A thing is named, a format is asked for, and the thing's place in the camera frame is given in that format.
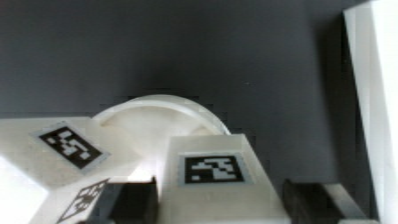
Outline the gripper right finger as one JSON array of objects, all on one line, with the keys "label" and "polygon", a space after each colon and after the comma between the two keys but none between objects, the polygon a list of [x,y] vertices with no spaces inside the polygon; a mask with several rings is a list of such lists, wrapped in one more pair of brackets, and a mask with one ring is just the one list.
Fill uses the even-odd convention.
[{"label": "gripper right finger", "polygon": [[364,214],[337,183],[282,184],[282,203],[291,224],[380,224]]}]

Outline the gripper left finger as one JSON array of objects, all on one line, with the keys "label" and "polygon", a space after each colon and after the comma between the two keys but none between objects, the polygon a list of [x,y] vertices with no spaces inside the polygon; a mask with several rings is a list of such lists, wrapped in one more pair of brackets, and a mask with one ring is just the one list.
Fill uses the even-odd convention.
[{"label": "gripper left finger", "polygon": [[156,224],[156,179],[105,186],[85,224]]}]

